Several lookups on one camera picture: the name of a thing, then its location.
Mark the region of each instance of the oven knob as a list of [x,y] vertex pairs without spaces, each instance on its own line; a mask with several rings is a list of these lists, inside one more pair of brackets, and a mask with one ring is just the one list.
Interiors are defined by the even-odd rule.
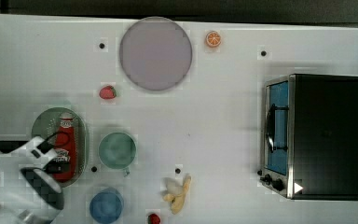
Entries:
[[266,185],[270,185],[272,178],[270,175],[265,175],[264,177],[260,177],[260,180],[263,181]]
[[277,191],[283,190],[283,182],[280,179],[272,181],[272,187]]

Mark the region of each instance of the blue cup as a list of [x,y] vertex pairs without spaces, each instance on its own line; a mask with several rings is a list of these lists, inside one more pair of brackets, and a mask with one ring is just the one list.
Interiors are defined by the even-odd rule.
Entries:
[[123,197],[113,188],[99,192],[89,204],[89,212],[92,218],[101,224],[110,224],[118,220],[123,208]]

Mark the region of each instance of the white table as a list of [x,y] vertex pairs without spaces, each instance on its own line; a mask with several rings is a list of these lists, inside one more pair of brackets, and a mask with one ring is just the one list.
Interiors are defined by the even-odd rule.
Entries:
[[[0,140],[28,139],[34,119],[65,102],[89,126],[87,171],[64,190],[55,223],[92,223],[87,202],[103,184],[125,199],[117,223],[144,223],[150,210],[162,223],[358,223],[358,202],[287,201],[255,174],[264,82],[294,72],[358,76],[358,29],[178,22],[193,45],[191,69],[178,88],[150,93],[134,86],[117,60],[118,43],[134,22],[0,15]],[[223,38],[217,52],[203,43],[210,30]],[[106,49],[98,49],[100,41]],[[116,83],[114,104],[98,97],[104,83]],[[115,127],[138,141],[128,178],[97,156]],[[161,199],[163,178],[187,173],[191,190],[174,216]]]

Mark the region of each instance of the toaster oven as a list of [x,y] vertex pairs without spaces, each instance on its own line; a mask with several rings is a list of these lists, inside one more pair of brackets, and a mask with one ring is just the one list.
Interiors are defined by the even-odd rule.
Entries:
[[358,77],[265,85],[262,184],[295,200],[358,201]]

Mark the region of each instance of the red bottle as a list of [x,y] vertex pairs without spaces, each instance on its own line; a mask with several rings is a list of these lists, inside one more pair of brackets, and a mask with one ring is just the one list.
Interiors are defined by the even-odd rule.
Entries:
[[70,113],[62,113],[60,115],[61,125],[58,130],[55,150],[58,154],[58,157],[54,160],[57,163],[70,163],[69,171],[54,174],[53,177],[59,182],[66,182],[70,180],[75,175],[76,169],[76,141],[75,141],[75,132],[74,127],[72,126],[74,117]]

